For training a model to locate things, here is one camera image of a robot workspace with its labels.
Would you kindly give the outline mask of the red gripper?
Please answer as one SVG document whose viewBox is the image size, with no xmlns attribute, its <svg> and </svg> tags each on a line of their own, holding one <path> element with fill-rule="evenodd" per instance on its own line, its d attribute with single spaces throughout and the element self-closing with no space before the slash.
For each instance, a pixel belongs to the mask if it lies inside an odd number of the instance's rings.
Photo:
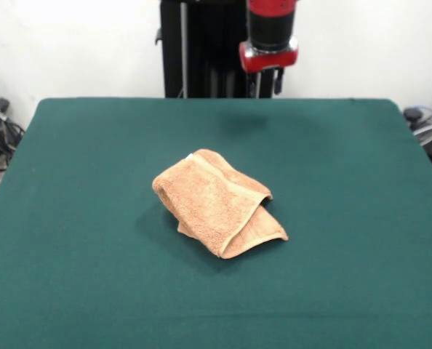
<svg viewBox="0 0 432 349">
<path fill-rule="evenodd" d="M 257 97 L 257 74 L 266 69 L 274 69 L 273 93 L 279 95 L 282 91 L 284 69 L 297 61 L 299 43 L 292 36 L 287 47 L 281 51 L 268 52 L 255 49 L 249 41 L 239 45 L 239 58 L 242 69 L 247 73 L 247 97 Z"/>
</svg>

